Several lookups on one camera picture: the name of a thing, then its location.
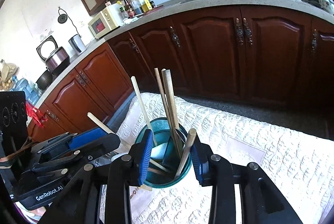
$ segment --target chopstick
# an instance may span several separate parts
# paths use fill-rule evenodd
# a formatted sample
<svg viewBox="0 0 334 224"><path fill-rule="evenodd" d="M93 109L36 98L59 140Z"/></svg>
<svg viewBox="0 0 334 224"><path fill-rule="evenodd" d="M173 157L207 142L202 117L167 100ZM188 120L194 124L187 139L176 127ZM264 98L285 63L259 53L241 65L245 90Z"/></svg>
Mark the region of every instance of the chopstick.
<svg viewBox="0 0 334 224"><path fill-rule="evenodd" d="M158 83L159 91L160 91L160 94L161 94L162 103L163 103L164 108L165 108L165 113L166 113L166 117L167 117L167 121L168 121L168 126L169 126L169 129L170 129L170 135L173 139L173 144L174 144L175 148L177 148L175 138L174 138L173 125L172 125L172 122L171 122L171 119L170 119L170 115L169 115L169 111L168 111L168 105L167 105L167 101L166 101L166 96L165 96L164 88L162 86L162 82L161 82L161 79L160 79L160 74L159 74L158 68L155 68L154 72L155 72L155 77L157 78L157 83Z"/></svg>
<svg viewBox="0 0 334 224"><path fill-rule="evenodd" d="M175 106L175 100L174 100L174 90L173 90L173 82L172 82L172 76L170 74L170 70L163 69L161 71L162 74L162 80L164 82L164 87L166 91L167 96L167 103L168 103L168 110L170 115L170 120L172 124L172 130L174 133L174 140L176 145L176 150L178 152L179 158L182 157L182 144L179 140L179 137L175 131L174 128L179 129L179 121L177 119L177 111Z"/></svg>
<svg viewBox="0 0 334 224"><path fill-rule="evenodd" d="M115 134L112 130L110 130L106 125L104 125L96 116L94 116L91 112L87 113L87 116L96 124L98 125L103 131L105 131L106 133L113 133ZM123 146L125 146L127 149L131 148L131 145L126 142L124 139L122 139L121 137L120 141L123 144Z"/></svg>
<svg viewBox="0 0 334 224"><path fill-rule="evenodd" d="M151 168L151 167L149 167L149 168L147 169L147 171L149 171L149 172L153 172L153 173L155 173L155 174L159 174L159 175L163 175L163 176L171 177L170 174L168 174L168 173L166 173L166 172L163 172L163 171L160 171L160 170L156 170L155 168Z"/></svg>
<svg viewBox="0 0 334 224"><path fill-rule="evenodd" d="M167 168L163 167L161 164L155 162L155 161L152 160L152 159L150 159L150 163L152 163L153 165L155 165L156 167L162 169L162 170L165 171L165 172L172 173L170 170L168 170Z"/></svg>
<svg viewBox="0 0 334 224"><path fill-rule="evenodd" d="M185 145L184 150L183 150L180 165L177 169L175 178L180 176L180 174L181 174L181 172L184 168L184 165L186 164L186 161L189 157L190 149L191 149L192 145L194 144L196 136L197 136L196 130L194 128L190 129L189 133L188 133L188 136L187 136L186 145Z"/></svg>
<svg viewBox="0 0 334 224"><path fill-rule="evenodd" d="M139 101L139 105L140 105L140 108L143 112L143 115L144 115L144 119L146 121L146 124L147 124L147 127L149 129L152 130L153 132L153 128L151 126L151 122L150 122L150 119L148 118L148 115L147 115L147 112L146 112L146 109L145 109L145 106L144 106L144 103L143 103L143 100L142 100L142 97L140 95L140 91L139 91L139 88L138 88L138 84L137 84L137 81L136 81L136 77L135 76L132 76L131 77L131 81L132 81L132 85L133 85L133 88L136 92L136 95L137 95L137 98L138 98L138 101ZM155 136L154 136L154 132L153 132L153 143L155 146L157 146L157 141L155 140Z"/></svg>

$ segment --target pot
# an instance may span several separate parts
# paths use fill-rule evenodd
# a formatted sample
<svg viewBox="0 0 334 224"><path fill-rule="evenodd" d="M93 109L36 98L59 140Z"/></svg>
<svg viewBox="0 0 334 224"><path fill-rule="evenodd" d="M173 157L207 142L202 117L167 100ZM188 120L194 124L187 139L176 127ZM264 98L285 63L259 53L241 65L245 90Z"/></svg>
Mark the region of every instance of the pot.
<svg viewBox="0 0 334 224"><path fill-rule="evenodd" d="M43 74L38 78L36 84L41 90L45 90L53 81L53 75L49 70L43 72Z"/></svg>
<svg viewBox="0 0 334 224"><path fill-rule="evenodd" d="M63 47L59 47L45 60L45 64L52 74L58 76L70 64L70 57Z"/></svg>

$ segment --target bottle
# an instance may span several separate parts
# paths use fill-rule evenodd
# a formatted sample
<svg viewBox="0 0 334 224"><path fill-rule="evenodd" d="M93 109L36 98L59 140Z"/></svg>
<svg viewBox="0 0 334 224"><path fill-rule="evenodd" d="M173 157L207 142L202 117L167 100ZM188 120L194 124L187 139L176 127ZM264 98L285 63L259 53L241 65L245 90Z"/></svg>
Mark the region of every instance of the bottle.
<svg viewBox="0 0 334 224"><path fill-rule="evenodd" d="M152 6L148 0L139 0L139 3L144 11L144 13L152 10Z"/></svg>
<svg viewBox="0 0 334 224"><path fill-rule="evenodd" d="M123 19L126 19L129 17L127 11L125 10L125 7L123 6L123 4L120 1L117 1L117 4L120 5L120 11L121 11L121 15L123 17Z"/></svg>
<svg viewBox="0 0 334 224"><path fill-rule="evenodd" d="M125 10L126 10L127 13L128 13L129 18L133 18L133 17L136 15L136 13L135 13L135 11L133 10L132 5L130 5L130 4L128 3L127 0L124 0L124 3L125 3L124 8L125 8Z"/></svg>
<svg viewBox="0 0 334 224"><path fill-rule="evenodd" d="M131 4L132 4L132 7L133 7L136 15L144 13L140 3L138 3L136 0L132 0Z"/></svg>

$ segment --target countertop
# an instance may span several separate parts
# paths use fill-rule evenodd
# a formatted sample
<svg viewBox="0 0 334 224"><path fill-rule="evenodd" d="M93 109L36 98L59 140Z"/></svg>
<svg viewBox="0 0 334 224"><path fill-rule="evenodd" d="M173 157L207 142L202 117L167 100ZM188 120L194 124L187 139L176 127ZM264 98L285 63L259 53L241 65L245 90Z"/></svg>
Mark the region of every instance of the countertop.
<svg viewBox="0 0 334 224"><path fill-rule="evenodd" d="M318 18L324 19L334 24L333 15L330 15L329 13L320 8L317 8L311 4L305 3L300 0L189 0L169 6L163 6L161 9L158 9L150 14L147 14L146 16L143 16L130 24L124 25L123 27L120 27L117 30L105 35L103 38L100 38L99 40L93 40L92 42L90 42L87 50L84 51L80 56L76 57L71 62L71 64L52 82L52 84L42 94L41 98L38 100L35 106L39 108L45 101L47 96L52 92L52 90L75 66L77 66L85 57L87 57L97 47L99 47L109 39L119 34L122 34L126 31L129 31L142 24L151 22L159 18L170 16L176 13L185 12L198 8L206 8L220 5L239 5L239 4L271 5L282 8L294 9L297 11L308 13L310 15L316 16Z"/></svg>

